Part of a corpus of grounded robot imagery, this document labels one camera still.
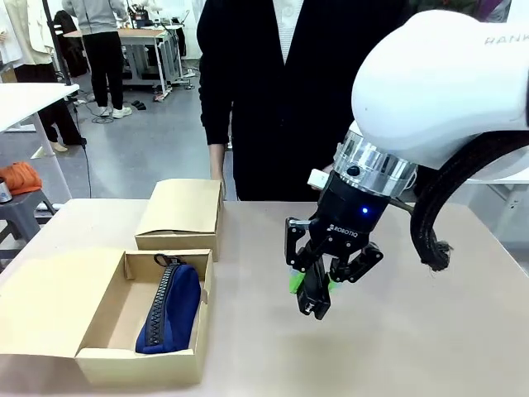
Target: table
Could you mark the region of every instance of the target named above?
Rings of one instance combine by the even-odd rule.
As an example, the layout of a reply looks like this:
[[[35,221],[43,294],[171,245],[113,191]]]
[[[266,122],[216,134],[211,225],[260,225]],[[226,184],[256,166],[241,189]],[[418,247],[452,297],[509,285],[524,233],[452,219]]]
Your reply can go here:
[[[498,223],[494,228],[494,235],[497,238],[505,233],[509,223],[517,212],[517,208],[527,196],[529,190],[529,168],[515,175],[501,179],[469,179],[467,184],[486,184],[499,197],[505,200]]]
[[[131,67],[131,78],[123,79],[124,85],[153,85],[161,84],[163,100],[171,92],[171,84],[187,84],[191,87],[191,80],[185,79],[178,43],[173,45],[170,35],[163,28],[156,29],[118,29],[122,45],[125,46],[127,60]],[[80,37],[80,31],[72,31],[64,37]],[[153,45],[156,49],[156,62],[160,79],[143,79],[141,74],[150,68],[145,55],[145,46]]]
[[[165,25],[165,27],[170,31],[179,31],[180,29],[183,29],[183,24],[176,23],[174,25]],[[154,24],[153,26],[143,26],[141,29],[160,29],[160,24]]]
[[[72,198],[59,162],[45,134],[38,111],[79,89],[77,84],[70,86],[59,83],[5,83],[0,84],[0,131],[31,117],[41,139],[46,163],[57,177],[60,197]]]
[[[0,284],[32,258],[96,246],[135,249],[145,206],[70,200]],[[298,312],[283,258],[284,219],[307,218],[314,208],[226,203],[202,384],[120,395],[527,397],[529,280],[470,210],[449,204],[441,211],[437,235],[455,250],[450,268],[432,274],[412,249],[408,214],[389,208],[373,235],[384,261],[333,291],[318,322]],[[69,360],[0,359],[2,396],[90,391]]]

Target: gray stool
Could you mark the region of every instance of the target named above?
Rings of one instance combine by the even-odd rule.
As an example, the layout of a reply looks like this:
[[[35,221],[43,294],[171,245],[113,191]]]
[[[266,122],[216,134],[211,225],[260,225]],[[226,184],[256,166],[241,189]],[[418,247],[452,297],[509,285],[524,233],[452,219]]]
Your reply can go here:
[[[55,215],[56,211],[42,190],[18,194],[9,203],[0,204],[0,220],[7,221],[7,227],[0,232],[0,242],[9,234],[15,240],[22,238],[29,242],[40,231],[39,225],[51,219],[35,218],[35,210],[40,203],[44,203],[52,216]],[[19,252],[20,250],[0,250],[0,259],[13,259]]]

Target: black jacket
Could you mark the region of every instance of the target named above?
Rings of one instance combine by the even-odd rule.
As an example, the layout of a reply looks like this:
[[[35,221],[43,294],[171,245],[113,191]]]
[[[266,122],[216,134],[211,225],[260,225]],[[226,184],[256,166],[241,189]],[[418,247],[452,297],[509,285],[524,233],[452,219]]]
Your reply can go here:
[[[208,144],[227,143],[243,200],[306,201],[353,122],[367,54],[406,17],[407,0],[304,0],[286,65],[273,0],[207,0],[198,24]]]
[[[53,20],[54,25],[60,25],[61,31],[64,34],[71,31],[77,31],[72,17],[64,10],[55,14]],[[88,72],[88,63],[83,55],[83,42],[81,39],[64,37],[64,35],[57,36],[60,45],[60,51],[68,65],[68,71],[72,77],[79,77]]]

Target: zipper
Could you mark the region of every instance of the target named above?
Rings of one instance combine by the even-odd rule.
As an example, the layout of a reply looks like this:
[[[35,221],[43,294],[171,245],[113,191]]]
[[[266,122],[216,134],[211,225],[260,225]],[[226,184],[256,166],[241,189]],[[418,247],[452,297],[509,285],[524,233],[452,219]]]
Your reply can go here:
[[[160,286],[156,291],[155,300],[145,323],[145,345],[149,347],[164,343],[165,305],[170,287],[173,284],[174,275],[180,267],[178,258],[162,257],[166,262],[165,272],[162,275]]]

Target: black pants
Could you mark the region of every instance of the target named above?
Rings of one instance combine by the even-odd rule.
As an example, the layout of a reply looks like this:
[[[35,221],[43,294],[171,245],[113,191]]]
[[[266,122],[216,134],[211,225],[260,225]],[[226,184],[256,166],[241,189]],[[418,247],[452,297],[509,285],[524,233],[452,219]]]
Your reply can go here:
[[[123,108],[122,41],[116,31],[84,35],[84,49],[92,68],[92,88],[98,106],[108,105],[107,79],[112,106]]]
[[[22,65],[15,69],[15,76],[19,83],[57,83],[52,64]],[[81,136],[64,100],[40,110],[39,117],[49,141],[57,142],[57,131],[53,128],[57,124],[65,145],[80,145]]]

